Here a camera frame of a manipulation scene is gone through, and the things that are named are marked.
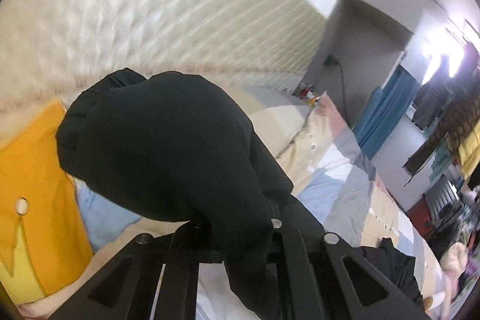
metal bolt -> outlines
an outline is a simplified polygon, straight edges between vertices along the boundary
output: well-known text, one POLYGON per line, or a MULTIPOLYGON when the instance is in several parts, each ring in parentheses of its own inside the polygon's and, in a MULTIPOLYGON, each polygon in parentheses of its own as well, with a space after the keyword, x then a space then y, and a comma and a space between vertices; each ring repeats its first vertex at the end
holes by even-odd
POLYGON ((282 226, 282 220, 272 219, 272 225, 274 229, 278 229, 282 226))
POLYGON ((136 235, 135 241, 138 244, 147 244, 151 238, 153 238, 151 234, 143 233, 143 234, 136 235))
POLYGON ((336 234, 328 233, 323 237, 328 244, 337 244, 340 241, 340 238, 336 234))

